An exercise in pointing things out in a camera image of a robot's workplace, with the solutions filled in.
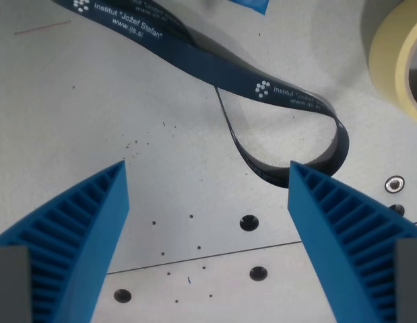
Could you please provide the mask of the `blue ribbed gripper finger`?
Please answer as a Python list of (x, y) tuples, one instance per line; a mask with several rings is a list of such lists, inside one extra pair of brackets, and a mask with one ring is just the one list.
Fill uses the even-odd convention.
[(125, 162), (86, 178), (0, 234), (30, 256), (33, 322), (89, 322), (129, 212)]
[(396, 322), (394, 246), (417, 225), (298, 162), (288, 210), (337, 322)]

